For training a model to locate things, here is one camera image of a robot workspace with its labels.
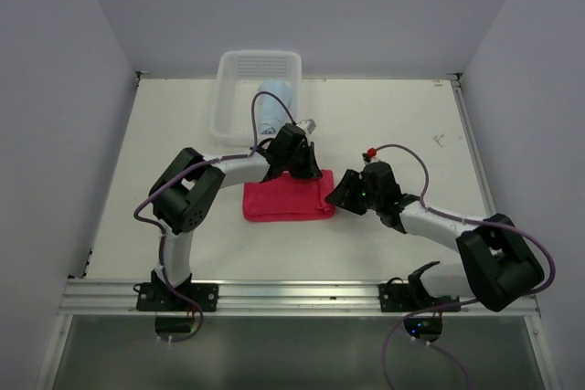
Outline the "light blue towel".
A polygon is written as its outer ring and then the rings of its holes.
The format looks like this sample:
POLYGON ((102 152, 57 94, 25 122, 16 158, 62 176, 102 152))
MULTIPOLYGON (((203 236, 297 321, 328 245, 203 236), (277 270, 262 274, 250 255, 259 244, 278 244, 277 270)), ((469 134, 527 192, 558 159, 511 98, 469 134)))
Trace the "light blue towel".
POLYGON ((260 84, 258 92, 261 92, 257 99, 258 132, 261 135, 276 134, 288 120, 287 112, 282 104, 288 110, 291 108, 293 90, 282 80, 270 79, 260 84))

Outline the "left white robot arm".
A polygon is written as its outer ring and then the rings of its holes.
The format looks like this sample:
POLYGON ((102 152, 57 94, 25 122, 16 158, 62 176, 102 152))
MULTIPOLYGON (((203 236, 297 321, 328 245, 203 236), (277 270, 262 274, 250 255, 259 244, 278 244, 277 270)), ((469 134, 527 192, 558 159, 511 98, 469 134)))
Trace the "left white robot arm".
POLYGON ((322 176, 308 135, 311 119, 286 123, 275 137, 245 153, 204 155, 187 147, 181 150, 150 189, 148 198, 134 212, 153 207, 149 220, 161 231, 157 265, 151 280, 141 286, 137 308, 141 311, 195 310, 202 304, 191 284, 189 263, 194 230, 201 226, 218 192, 227 187, 264 184, 283 174, 315 180, 322 176))

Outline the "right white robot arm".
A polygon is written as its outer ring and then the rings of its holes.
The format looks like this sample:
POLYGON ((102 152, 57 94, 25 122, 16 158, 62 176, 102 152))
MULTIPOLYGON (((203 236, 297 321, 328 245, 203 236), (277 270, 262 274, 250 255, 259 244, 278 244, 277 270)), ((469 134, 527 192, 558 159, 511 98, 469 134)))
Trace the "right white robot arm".
POLYGON ((507 216, 457 221, 452 214, 434 214, 418 196, 401 191, 388 163, 368 163, 360 172, 347 170, 325 200, 360 216, 372 210, 384 226, 458 253, 457 263, 428 262, 405 282, 391 279, 384 285, 383 293, 405 308, 424 311, 471 297, 490 311, 501 311, 545 279, 536 256, 507 216))

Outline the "pink towel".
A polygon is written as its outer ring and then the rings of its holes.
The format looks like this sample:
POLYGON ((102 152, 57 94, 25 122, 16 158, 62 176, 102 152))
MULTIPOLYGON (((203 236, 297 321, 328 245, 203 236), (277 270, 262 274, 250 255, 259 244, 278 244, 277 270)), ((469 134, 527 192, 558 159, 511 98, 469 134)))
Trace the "pink towel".
POLYGON ((257 223, 324 220, 335 215, 325 198, 334 189, 334 173, 324 169, 319 179, 295 179, 289 174, 267 183, 246 183, 242 213, 257 223))

